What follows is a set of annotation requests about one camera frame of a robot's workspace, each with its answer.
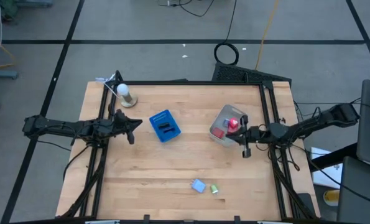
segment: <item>black cable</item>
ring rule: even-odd
[[[310,116],[310,115],[313,115],[313,114],[315,114],[315,112],[313,112],[313,113],[309,113],[309,114],[305,114],[305,115],[302,115],[302,116],[306,117],[306,116]]]
[[[370,105],[367,105],[367,104],[364,104],[364,103],[354,103],[354,104],[359,104],[359,105],[367,106],[368,108],[370,108]]]
[[[268,152],[267,152],[267,157],[269,158],[269,160],[270,160],[270,161],[272,160],[271,152],[270,152],[270,151],[268,151]],[[280,154],[280,155],[276,158],[276,161],[277,161],[277,162],[280,162],[280,163],[283,163],[283,161],[281,160],[281,158],[282,158],[282,155]],[[295,167],[295,169],[296,169],[297,171],[299,171],[299,170],[300,170],[300,168],[299,168],[298,164],[296,164],[294,161],[288,161],[288,160],[287,160],[287,162],[288,162],[288,163],[293,164],[293,165],[294,165],[294,167]]]
[[[269,146],[269,145],[267,145],[266,149],[261,149],[261,148],[258,146],[258,142],[256,142],[256,143],[255,143],[255,147],[257,147],[257,149],[259,149],[260,151],[264,152],[264,151],[268,150],[270,146]]]
[[[297,147],[297,148],[299,148],[299,149],[301,149],[301,150],[303,150],[303,151],[305,151],[305,153],[306,152],[308,152],[306,149],[303,149],[303,148],[301,148],[301,147],[299,147],[299,146],[296,146],[296,145],[293,145],[293,146],[295,146],[295,147]],[[359,193],[357,193],[357,192],[355,192],[354,190],[352,190],[352,189],[350,189],[349,187],[347,187],[347,186],[345,186],[345,185],[343,185],[343,184],[341,184],[341,183],[339,183],[338,181],[336,181],[334,178],[332,178],[332,177],[330,177],[326,172],[324,172],[324,171],[322,171],[316,164],[314,164],[313,162],[312,162],[312,160],[307,156],[307,159],[308,159],[308,161],[309,161],[309,163],[312,165],[312,166],[314,166],[314,168],[316,168],[317,170],[319,170],[320,172],[322,172],[322,174],[324,174],[326,177],[328,177],[330,180],[332,180],[334,183],[336,183],[336,184],[338,184],[339,186],[341,186],[341,187],[343,187],[343,188],[345,188],[346,190],[349,190],[351,193],[353,193],[354,195],[356,195],[356,196],[358,196],[358,197],[360,197],[360,198],[363,198],[363,199],[365,199],[365,200],[367,200],[368,202],[370,202],[370,198],[367,198],[366,196],[363,196],[363,195],[361,195],[361,194],[359,194]]]
[[[80,156],[83,152],[85,152],[86,149],[88,149],[89,146],[86,146],[83,150],[81,150],[75,157],[73,157],[73,159],[71,159],[68,164],[66,165],[65,167],[65,170],[63,171],[63,181],[65,181],[65,176],[66,176],[66,171],[68,169],[68,167],[70,166],[70,164],[78,157]]]
[[[359,101],[359,100],[361,100],[361,97],[359,97],[359,98],[355,99],[355,100],[354,100],[354,101],[352,101],[350,104],[354,104],[356,101]]]
[[[195,13],[192,13],[192,12],[190,12],[190,11],[188,11],[187,9],[185,9],[183,6],[184,5],[186,5],[186,4],[189,4],[190,2],[192,2],[193,0],[189,0],[189,2],[187,2],[187,3],[185,3],[185,4],[181,4],[180,3],[180,1],[181,0],[179,0],[179,6],[184,10],[184,11],[186,11],[187,13],[190,13],[190,14],[192,14],[193,16],[197,16],[197,17],[203,17],[203,16],[205,16],[205,14],[208,12],[208,10],[210,10],[210,7],[212,6],[212,4],[214,3],[214,1],[215,0],[212,0],[211,1],[211,4],[208,6],[208,8],[207,8],[207,10],[203,13],[203,14],[201,14],[201,15],[197,15],[197,14],[195,14]]]
[[[293,100],[293,102],[294,102],[295,106],[297,107],[297,109],[295,110],[295,112],[296,112],[297,110],[299,111],[300,116],[301,116],[301,120],[303,121],[303,114],[302,114],[302,112],[301,112],[301,109],[300,109],[300,108],[299,108],[299,106],[298,106],[298,103],[297,103],[297,102],[295,102],[295,100]]]
[[[294,158],[292,157],[291,147],[288,147],[288,149],[289,149],[289,154],[290,154],[292,165],[294,165],[295,170],[300,171],[301,168],[298,166],[298,164],[295,163]]]
[[[40,142],[40,143],[44,143],[44,144],[51,144],[53,146],[56,146],[56,147],[59,147],[60,149],[64,149],[64,150],[67,150],[67,151],[71,151],[70,149],[68,148],[65,148],[63,146],[59,146],[58,144],[55,144],[55,143],[52,143],[52,142],[47,142],[47,141],[40,141],[40,140],[37,140],[37,142]]]
[[[85,141],[85,139],[83,139],[81,136],[79,136],[79,133],[84,129],[84,128],[86,128],[86,127],[90,127],[90,126],[93,126],[93,125],[97,125],[97,126],[101,126],[101,127],[104,127],[104,128],[108,128],[108,127],[110,127],[110,126],[112,126],[114,123],[111,123],[111,124],[109,124],[109,125],[103,125],[103,124],[95,124],[95,123],[92,123],[92,124],[87,124],[87,125],[84,125],[84,126],[82,126],[81,128],[80,128],[80,130],[78,130],[78,132],[75,132],[75,130],[72,128],[72,127],[69,127],[69,128],[72,128],[72,130],[74,131],[74,137],[73,137],[73,139],[72,139],[72,142],[71,142],[71,146],[72,145],[74,145],[74,142],[75,142],[75,139],[77,138],[77,136],[80,138],[80,139],[82,139],[84,142],[86,142]]]
[[[228,39],[229,39],[229,35],[230,35],[230,30],[232,29],[232,23],[233,23],[233,17],[234,17],[234,12],[236,11],[236,5],[237,5],[237,0],[234,0],[234,6],[233,6],[233,12],[232,12],[232,18],[230,20],[230,25],[229,25],[229,31],[228,31],[228,35],[226,36],[226,39],[220,43],[220,44],[217,44],[215,46],[215,49],[214,49],[214,58],[216,60],[216,62],[219,62],[219,63],[223,63],[221,62],[219,59],[218,59],[218,56],[217,56],[217,51],[218,51],[218,48],[220,48],[222,45],[225,45],[225,46],[228,46],[230,49],[233,50],[234,54],[236,55],[236,59],[234,59],[234,62],[230,63],[229,65],[237,65],[237,63],[239,62],[239,50],[233,45],[233,44],[229,44],[228,43]]]
[[[75,130],[72,127],[67,126],[67,125],[64,125],[64,124],[56,124],[56,125],[50,125],[50,126],[46,126],[46,127],[40,128],[38,131],[36,131],[32,135],[30,135],[29,138],[38,137],[38,134],[40,132],[42,132],[43,130],[48,129],[48,128],[54,128],[54,127],[66,127],[66,128],[70,128],[74,132],[74,134],[75,134]]]

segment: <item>white ball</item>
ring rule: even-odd
[[[120,85],[117,86],[117,92],[118,92],[118,94],[120,94],[122,96],[126,96],[129,93],[129,88],[125,84],[120,84]]]

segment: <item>toy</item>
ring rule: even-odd
[[[220,130],[219,128],[214,128],[214,130],[212,130],[212,134],[215,135],[217,138],[222,139],[224,136],[224,131]]]
[[[195,189],[198,193],[203,193],[205,189],[205,184],[201,180],[195,179],[192,183],[192,188]]]
[[[166,142],[180,134],[180,129],[169,110],[152,116],[149,121],[160,142]]]
[[[239,127],[239,121],[236,118],[231,118],[229,120],[229,127],[233,129],[237,129]]]
[[[215,184],[211,185],[211,193],[217,194],[218,192],[219,192],[218,187]]]
[[[223,126],[224,126],[224,127],[226,127],[226,128],[228,128],[228,127],[229,127],[229,119],[225,119],[225,120],[223,121]]]

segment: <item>table top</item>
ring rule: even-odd
[[[263,124],[258,86],[131,85],[130,91],[138,95],[137,105],[123,108],[118,101],[116,109],[121,108],[126,116],[144,122],[134,131],[134,145],[129,145],[125,136],[110,139],[99,219],[141,220],[149,214],[153,220],[233,220],[235,215],[241,220],[280,220],[267,151],[259,151],[250,144],[252,156],[243,159],[241,146],[224,147],[208,135],[215,117],[226,104],[248,114],[250,126]],[[102,92],[103,84],[88,83],[80,120],[98,116]],[[288,125],[296,123],[289,84],[274,82],[274,92],[279,116]],[[267,103],[272,121],[270,100]],[[166,109],[182,133],[161,143],[149,118]],[[301,140],[295,144],[303,147]],[[84,146],[83,141],[77,140],[70,159]],[[90,152],[86,151],[67,170],[57,215],[66,212],[83,190]],[[320,216],[305,153],[293,147],[292,154],[301,168],[297,172],[290,166],[294,189],[312,196]],[[202,194],[192,190],[193,179],[200,179],[207,186],[216,184],[218,195],[213,195],[209,188]],[[284,188],[283,193],[290,217],[289,197]]]

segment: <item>floor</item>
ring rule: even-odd
[[[69,46],[59,72],[57,63],[63,59],[64,40],[79,2],[84,5],[72,40],[83,41]],[[351,101],[360,97],[361,82],[370,79],[370,41],[361,34],[347,2],[353,3],[370,38],[370,0],[279,3],[266,39],[284,41],[265,45],[259,70],[291,78],[296,101]],[[202,18],[179,7],[158,6],[155,0],[54,0],[50,8],[20,9],[14,22],[4,24],[5,47],[17,60],[11,69],[19,72],[19,78],[0,79],[0,221],[29,143],[21,132],[23,120],[40,113],[52,78],[57,78],[57,84],[47,116],[68,121],[79,117],[86,83],[109,77],[116,69],[125,80],[211,80],[213,49],[216,39],[226,37],[233,4],[233,0],[215,1]],[[194,1],[187,8],[202,13],[208,5],[207,0]],[[229,39],[260,39],[273,6],[274,0],[239,0]],[[122,41],[109,45],[109,40]],[[287,40],[312,40],[312,44]],[[236,46],[238,66],[254,68],[257,42]],[[219,55],[224,62],[234,58],[228,49]],[[9,62],[1,51],[0,64]],[[315,107],[300,105],[303,114]],[[311,135],[305,145],[334,151],[354,143],[357,131],[356,126],[328,128]],[[54,136],[42,139],[67,147],[70,141]],[[67,151],[37,144],[12,222],[54,217],[68,157]],[[335,212],[322,214],[335,219]]]

